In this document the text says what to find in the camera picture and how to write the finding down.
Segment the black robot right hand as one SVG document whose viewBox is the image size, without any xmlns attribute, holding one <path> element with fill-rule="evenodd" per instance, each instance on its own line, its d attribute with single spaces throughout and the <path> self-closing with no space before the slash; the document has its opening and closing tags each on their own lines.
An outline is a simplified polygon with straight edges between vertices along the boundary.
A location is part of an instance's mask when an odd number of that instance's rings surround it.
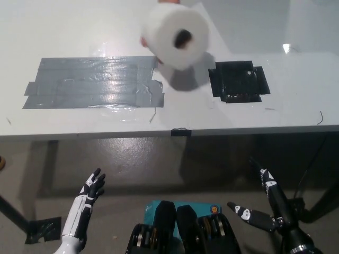
<svg viewBox="0 0 339 254">
<path fill-rule="evenodd" d="M 273 215 L 233 202 L 227 203 L 227 206 L 245 223 L 266 232 L 278 232 L 282 236 L 285 253 L 320 253 L 312 238 L 299 227 L 299 221 L 289 200 L 270 171 L 261 166 L 253 157 L 250 157 L 249 162 L 260 176 Z"/>
</svg>

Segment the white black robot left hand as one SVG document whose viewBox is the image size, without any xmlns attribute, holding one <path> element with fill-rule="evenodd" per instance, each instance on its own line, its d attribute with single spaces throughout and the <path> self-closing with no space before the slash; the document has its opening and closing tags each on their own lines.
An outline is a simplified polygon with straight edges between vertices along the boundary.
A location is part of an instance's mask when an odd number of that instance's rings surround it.
<svg viewBox="0 0 339 254">
<path fill-rule="evenodd" d="M 104 179 L 105 174 L 98 168 L 75 197 L 61 234 L 61 245 L 55 253 L 76 254 L 85 248 L 94 203 L 104 193 Z"/>
</svg>

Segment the person's bare hand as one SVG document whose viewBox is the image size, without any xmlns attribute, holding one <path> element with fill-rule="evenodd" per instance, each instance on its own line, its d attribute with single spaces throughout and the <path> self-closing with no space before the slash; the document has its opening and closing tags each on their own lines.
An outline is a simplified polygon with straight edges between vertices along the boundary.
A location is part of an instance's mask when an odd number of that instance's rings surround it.
<svg viewBox="0 0 339 254">
<path fill-rule="evenodd" d="M 180 20 L 186 8 L 180 1 L 160 1 L 146 13 L 141 27 L 141 44 L 148 48 L 160 64 L 178 63 L 166 52 L 174 53 L 174 33 L 179 29 Z"/>
</svg>

